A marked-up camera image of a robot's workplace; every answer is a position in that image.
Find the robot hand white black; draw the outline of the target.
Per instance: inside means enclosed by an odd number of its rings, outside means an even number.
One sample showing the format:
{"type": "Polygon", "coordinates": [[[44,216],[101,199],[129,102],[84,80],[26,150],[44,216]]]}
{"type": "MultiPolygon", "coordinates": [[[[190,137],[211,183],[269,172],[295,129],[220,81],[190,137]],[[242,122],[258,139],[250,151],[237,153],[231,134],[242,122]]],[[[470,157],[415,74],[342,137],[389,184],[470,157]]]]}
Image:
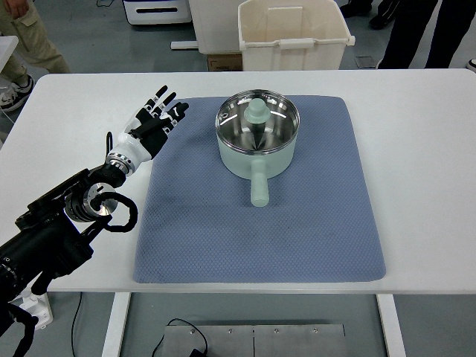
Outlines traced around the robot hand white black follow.
{"type": "Polygon", "coordinates": [[[131,118],[119,134],[117,144],[106,155],[107,164],[115,165],[129,175],[159,153],[189,108],[183,102],[169,107],[176,93],[166,94],[167,90],[167,86],[162,86],[131,118]]]}

